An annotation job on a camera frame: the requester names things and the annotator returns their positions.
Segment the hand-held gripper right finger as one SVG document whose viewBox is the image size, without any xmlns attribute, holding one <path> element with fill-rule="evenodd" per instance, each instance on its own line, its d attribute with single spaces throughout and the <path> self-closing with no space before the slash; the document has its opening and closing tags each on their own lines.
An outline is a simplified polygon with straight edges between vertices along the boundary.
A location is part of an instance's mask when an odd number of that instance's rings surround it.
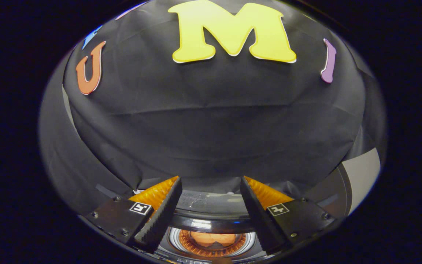
<svg viewBox="0 0 422 264">
<path fill-rule="evenodd" d="M 240 192 L 260 245 L 267 254 L 305 247 L 336 225 L 336 218 L 309 199 L 293 199 L 249 177 Z"/>
</svg>

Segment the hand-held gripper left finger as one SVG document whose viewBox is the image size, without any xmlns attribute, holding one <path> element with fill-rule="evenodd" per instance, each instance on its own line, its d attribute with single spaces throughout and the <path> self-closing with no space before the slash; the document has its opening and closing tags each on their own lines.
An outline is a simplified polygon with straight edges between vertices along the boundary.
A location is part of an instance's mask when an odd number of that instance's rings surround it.
<svg viewBox="0 0 422 264">
<path fill-rule="evenodd" d="M 113 197 L 87 214 L 86 220 L 119 243 L 153 254 L 181 194 L 181 178 L 175 176 L 130 198 Z"/>
</svg>

